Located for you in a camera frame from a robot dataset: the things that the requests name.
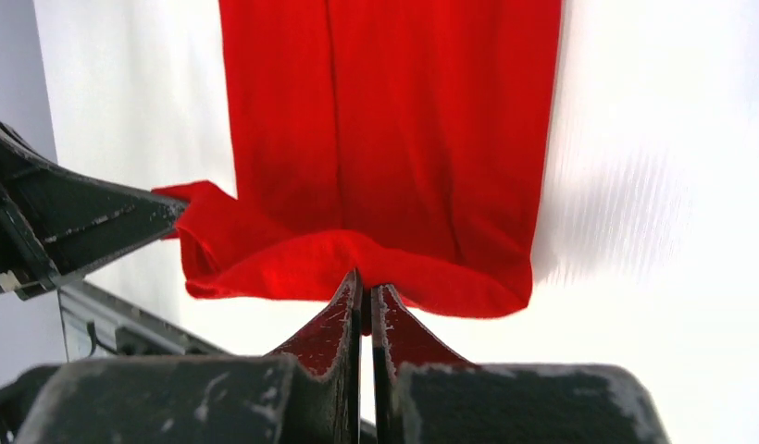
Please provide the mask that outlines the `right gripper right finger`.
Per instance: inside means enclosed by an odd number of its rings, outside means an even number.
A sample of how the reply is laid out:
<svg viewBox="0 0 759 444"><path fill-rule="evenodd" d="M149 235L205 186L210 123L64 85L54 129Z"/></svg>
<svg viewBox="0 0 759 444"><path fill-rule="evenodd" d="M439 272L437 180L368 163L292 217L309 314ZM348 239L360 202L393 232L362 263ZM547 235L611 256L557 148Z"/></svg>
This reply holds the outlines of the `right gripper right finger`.
<svg viewBox="0 0 759 444"><path fill-rule="evenodd" d="M657 443L651 396L606 364L475 364L443 344L396 288L371 291L381 443Z"/></svg>

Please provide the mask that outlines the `red t shirt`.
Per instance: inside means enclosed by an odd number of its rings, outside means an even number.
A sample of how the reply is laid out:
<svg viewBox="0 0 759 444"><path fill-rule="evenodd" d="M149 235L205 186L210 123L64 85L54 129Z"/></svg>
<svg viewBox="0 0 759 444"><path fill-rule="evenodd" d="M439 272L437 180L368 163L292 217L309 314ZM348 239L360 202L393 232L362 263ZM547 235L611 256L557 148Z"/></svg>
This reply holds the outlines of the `red t shirt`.
<svg viewBox="0 0 759 444"><path fill-rule="evenodd" d="M219 12L237 193L162 189L191 296L326 301L357 270L436 315L528 305L561 2Z"/></svg>

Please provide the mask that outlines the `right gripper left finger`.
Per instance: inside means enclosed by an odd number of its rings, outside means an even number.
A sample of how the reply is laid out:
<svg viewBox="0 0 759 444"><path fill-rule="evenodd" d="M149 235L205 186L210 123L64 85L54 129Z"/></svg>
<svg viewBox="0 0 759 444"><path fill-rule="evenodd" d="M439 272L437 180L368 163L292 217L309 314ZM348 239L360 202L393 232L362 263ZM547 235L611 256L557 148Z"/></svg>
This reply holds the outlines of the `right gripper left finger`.
<svg viewBox="0 0 759 444"><path fill-rule="evenodd" d="M20 443L356 443L363 285L263 356L120 357L66 364Z"/></svg>

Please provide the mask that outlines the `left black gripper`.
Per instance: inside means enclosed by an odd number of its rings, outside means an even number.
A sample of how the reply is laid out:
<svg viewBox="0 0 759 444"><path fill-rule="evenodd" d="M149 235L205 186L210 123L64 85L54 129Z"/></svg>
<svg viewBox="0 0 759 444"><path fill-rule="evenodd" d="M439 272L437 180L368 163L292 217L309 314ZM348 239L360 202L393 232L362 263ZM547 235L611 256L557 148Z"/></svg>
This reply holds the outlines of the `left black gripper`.
<svg viewBox="0 0 759 444"><path fill-rule="evenodd" d="M186 207L62 168L0 120L0 295L56 291L167 236Z"/></svg>

